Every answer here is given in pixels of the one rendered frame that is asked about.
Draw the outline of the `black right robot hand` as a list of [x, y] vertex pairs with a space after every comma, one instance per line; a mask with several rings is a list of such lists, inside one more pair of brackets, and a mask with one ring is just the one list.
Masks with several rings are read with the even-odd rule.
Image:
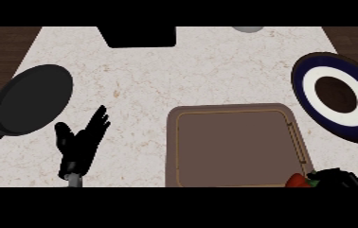
[[351, 172], [342, 171], [337, 167], [317, 172], [311, 171], [307, 174], [307, 179], [316, 182], [316, 188], [358, 188], [358, 177]]

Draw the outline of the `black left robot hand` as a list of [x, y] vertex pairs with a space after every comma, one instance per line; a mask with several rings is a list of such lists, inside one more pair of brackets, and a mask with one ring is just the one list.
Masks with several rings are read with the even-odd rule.
[[55, 146], [61, 154], [58, 178], [66, 179], [70, 174], [84, 177], [100, 144], [104, 132], [110, 126], [106, 107], [98, 106], [85, 128], [73, 133], [63, 122], [54, 125]]

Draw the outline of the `red bell pepper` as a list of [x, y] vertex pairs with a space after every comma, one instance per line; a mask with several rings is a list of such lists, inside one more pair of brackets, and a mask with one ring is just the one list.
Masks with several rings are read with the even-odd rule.
[[316, 187], [317, 184], [319, 180], [308, 179], [301, 174], [295, 173], [285, 182], [285, 187]]

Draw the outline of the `brown tray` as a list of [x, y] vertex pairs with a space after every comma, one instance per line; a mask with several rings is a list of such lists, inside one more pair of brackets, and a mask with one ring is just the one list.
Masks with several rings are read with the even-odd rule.
[[313, 170], [279, 103], [183, 106], [165, 119], [165, 186], [279, 187]]

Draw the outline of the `blue white brown plate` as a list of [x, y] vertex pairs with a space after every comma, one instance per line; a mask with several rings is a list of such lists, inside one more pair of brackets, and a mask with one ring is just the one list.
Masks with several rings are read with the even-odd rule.
[[328, 53], [310, 53], [294, 63], [294, 96], [316, 123], [358, 143], [358, 62]]

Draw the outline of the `black frying pan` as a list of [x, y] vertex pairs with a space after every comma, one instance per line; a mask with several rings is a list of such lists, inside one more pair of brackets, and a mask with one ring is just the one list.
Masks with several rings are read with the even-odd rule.
[[19, 73], [0, 90], [0, 139], [41, 129], [61, 113], [72, 94], [72, 76], [54, 64]]

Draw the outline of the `black appliance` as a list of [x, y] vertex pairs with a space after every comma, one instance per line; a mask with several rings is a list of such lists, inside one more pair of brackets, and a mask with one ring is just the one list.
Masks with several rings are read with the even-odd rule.
[[100, 26], [97, 30], [110, 48], [175, 46], [174, 26]]

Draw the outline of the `grey round object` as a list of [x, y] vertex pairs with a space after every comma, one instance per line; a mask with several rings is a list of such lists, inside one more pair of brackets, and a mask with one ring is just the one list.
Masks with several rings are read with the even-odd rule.
[[254, 33], [263, 29], [263, 26], [232, 26], [242, 33]]

